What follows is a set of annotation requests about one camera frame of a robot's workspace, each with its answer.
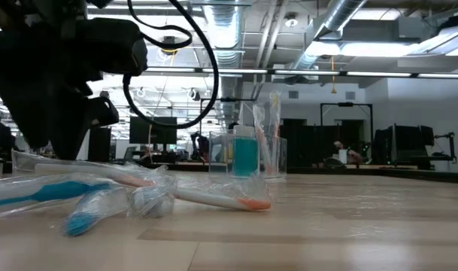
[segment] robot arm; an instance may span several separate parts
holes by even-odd
[[[21,2],[0,0],[0,97],[31,148],[51,142],[59,158],[74,160],[88,129],[119,120],[110,99],[87,98],[87,81],[102,80],[102,72],[140,75],[147,48],[131,21],[80,17],[84,1],[67,8],[38,0],[38,12],[46,11],[38,22],[23,20],[33,2]]]

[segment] desk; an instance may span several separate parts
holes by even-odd
[[[58,228],[73,205],[1,219],[0,271],[458,271],[458,184],[288,175],[268,188],[267,212],[176,200],[164,218],[117,215],[76,238]]]

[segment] office chair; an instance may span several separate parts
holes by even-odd
[[[137,147],[128,147],[125,151],[125,156],[123,157],[123,160],[125,162],[133,161],[133,152],[137,150]]]

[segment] blue liquid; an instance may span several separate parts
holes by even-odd
[[[257,170],[258,146],[255,139],[234,139],[234,175],[249,177]]]

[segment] wall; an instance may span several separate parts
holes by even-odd
[[[367,102],[375,108],[375,129],[397,123],[405,126],[430,126],[435,135],[455,132],[458,156],[458,80],[398,79],[378,81],[365,90]],[[446,154],[449,141],[437,142]],[[441,151],[435,146],[429,154]],[[435,162],[436,170],[458,172],[458,164]]]
[[[137,150],[139,150],[140,144],[130,144],[128,139],[117,139],[115,158],[123,159],[128,147],[137,147]]]
[[[246,95],[245,98],[250,97],[251,84],[244,85]],[[365,103],[365,90],[360,89],[357,84],[336,84],[337,93],[332,92],[332,85],[326,84],[320,86],[319,84],[297,84],[294,86],[287,86],[285,84],[265,84],[257,103],[264,104],[265,108],[265,124],[268,123],[269,115],[269,93],[273,90],[280,90],[282,92],[282,106],[281,118],[292,119],[305,119],[307,125],[320,124],[320,103],[337,103],[348,102],[346,100],[346,91],[354,91],[356,99],[349,102]],[[298,99],[289,99],[289,91],[299,91]],[[252,108],[252,102],[245,102],[249,108]],[[364,120],[365,131],[369,134],[369,109],[362,107],[354,108],[339,108],[337,106],[325,106],[324,110],[324,125],[334,125],[335,120]],[[253,113],[248,110],[246,106],[242,107],[240,115],[241,123],[251,125],[253,122]]]

